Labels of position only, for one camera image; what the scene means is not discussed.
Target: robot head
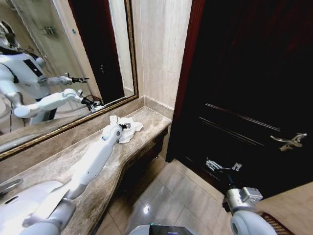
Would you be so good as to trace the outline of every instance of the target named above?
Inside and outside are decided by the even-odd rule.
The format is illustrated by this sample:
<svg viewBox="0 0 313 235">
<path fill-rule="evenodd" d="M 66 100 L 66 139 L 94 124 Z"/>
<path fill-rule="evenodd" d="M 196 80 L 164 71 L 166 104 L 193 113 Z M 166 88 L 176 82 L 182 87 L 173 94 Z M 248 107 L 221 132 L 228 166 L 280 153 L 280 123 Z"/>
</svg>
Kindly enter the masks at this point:
<svg viewBox="0 0 313 235">
<path fill-rule="evenodd" d="M 0 21 L 0 51 L 1 48 L 6 50 L 17 50 L 20 47 L 19 42 L 15 38 L 15 33 L 11 26 L 5 22 Z"/>
</svg>

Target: dark wooden door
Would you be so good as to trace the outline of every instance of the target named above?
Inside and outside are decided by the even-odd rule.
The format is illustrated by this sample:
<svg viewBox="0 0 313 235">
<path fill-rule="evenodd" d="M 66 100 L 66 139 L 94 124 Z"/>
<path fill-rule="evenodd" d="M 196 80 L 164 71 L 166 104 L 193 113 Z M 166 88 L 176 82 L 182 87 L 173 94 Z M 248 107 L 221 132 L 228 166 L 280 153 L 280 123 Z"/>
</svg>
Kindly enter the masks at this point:
<svg viewBox="0 0 313 235">
<path fill-rule="evenodd" d="M 207 158 L 241 163 L 235 182 L 265 197 L 311 182 L 312 54 L 311 1 L 206 1 L 168 159 L 221 190 Z M 286 152 L 270 137 L 297 133 L 303 147 Z"/>
<path fill-rule="evenodd" d="M 68 0 L 103 102 L 124 97 L 108 0 Z"/>
</svg>

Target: mirror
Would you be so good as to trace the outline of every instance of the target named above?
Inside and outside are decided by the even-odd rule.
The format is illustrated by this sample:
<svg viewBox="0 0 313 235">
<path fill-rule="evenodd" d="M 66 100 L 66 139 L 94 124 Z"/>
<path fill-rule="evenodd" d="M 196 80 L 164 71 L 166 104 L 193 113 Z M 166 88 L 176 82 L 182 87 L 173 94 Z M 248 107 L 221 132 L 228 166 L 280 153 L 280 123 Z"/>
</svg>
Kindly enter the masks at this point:
<svg viewBox="0 0 313 235">
<path fill-rule="evenodd" d="M 0 0 L 0 158 L 138 97 L 129 11 L 128 0 Z"/>
</svg>

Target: door frame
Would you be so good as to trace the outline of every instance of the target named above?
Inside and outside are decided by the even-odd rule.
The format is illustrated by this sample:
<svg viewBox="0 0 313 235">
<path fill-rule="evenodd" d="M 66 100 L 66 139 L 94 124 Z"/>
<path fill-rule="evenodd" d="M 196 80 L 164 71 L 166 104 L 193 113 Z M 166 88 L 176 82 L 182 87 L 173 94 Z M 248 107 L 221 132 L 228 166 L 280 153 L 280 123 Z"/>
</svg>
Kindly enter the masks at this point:
<svg viewBox="0 0 313 235">
<path fill-rule="evenodd" d="M 176 157 L 176 147 L 179 146 L 179 138 L 176 138 L 178 122 L 181 115 L 181 110 L 185 98 L 189 73 L 194 57 L 195 48 L 197 45 L 199 29 L 202 21 L 202 14 L 205 6 L 205 0 L 193 0 L 190 11 L 189 25 L 185 42 L 184 55 L 181 64 L 179 85 L 177 90 L 175 109 L 173 115 L 173 123 L 171 127 L 171 135 L 169 140 L 166 161 L 171 162 Z"/>
</svg>

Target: beige wall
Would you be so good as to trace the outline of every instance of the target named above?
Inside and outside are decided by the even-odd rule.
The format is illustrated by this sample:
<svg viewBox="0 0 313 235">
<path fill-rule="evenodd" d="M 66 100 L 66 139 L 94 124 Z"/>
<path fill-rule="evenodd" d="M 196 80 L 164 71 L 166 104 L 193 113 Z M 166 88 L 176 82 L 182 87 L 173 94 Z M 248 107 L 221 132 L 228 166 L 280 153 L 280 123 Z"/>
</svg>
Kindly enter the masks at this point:
<svg viewBox="0 0 313 235">
<path fill-rule="evenodd" d="M 174 108 L 192 0 L 132 3 L 143 94 Z"/>
<path fill-rule="evenodd" d="M 311 235 L 313 182 L 265 199 L 257 204 L 257 209 L 271 214 L 294 234 Z"/>
<path fill-rule="evenodd" d="M 124 0 L 109 0 L 109 3 L 123 86 L 128 91 L 133 92 L 133 73 L 129 50 L 125 3 Z"/>
</svg>

